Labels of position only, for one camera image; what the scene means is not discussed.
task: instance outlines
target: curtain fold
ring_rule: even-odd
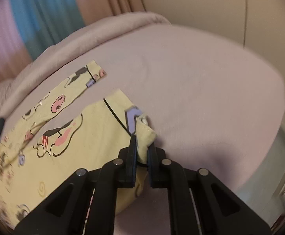
[[[0,81],[86,25],[144,10],[142,0],[0,0]]]

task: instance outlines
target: yellow object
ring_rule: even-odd
[[[79,89],[80,94],[86,79],[75,81],[74,90]],[[73,98],[69,99],[70,92],[66,92],[64,86],[63,82],[60,83],[49,96],[64,94],[62,106],[67,106]],[[98,169],[117,158],[119,150],[129,145],[130,135],[134,133],[140,161],[146,163],[147,147],[156,137],[155,132],[144,123],[144,114],[118,90],[104,100],[88,105],[79,116],[66,121],[62,127],[44,132],[34,146],[26,146],[26,129],[23,127],[32,128],[32,122],[37,121],[37,126],[54,117],[50,106],[55,109],[58,105],[46,101],[49,96],[42,101],[40,108],[31,109],[31,112],[35,111],[32,116],[28,112],[25,118],[31,117],[27,122],[22,121],[25,120],[23,117],[20,120],[22,123],[17,123],[11,133],[18,140],[9,141],[8,138],[5,143],[0,143],[0,217],[11,228],[77,169]],[[9,142],[25,147],[16,153],[13,147],[9,147]],[[138,167],[135,187],[118,190],[116,213],[126,208],[142,192],[146,174],[144,168]]]

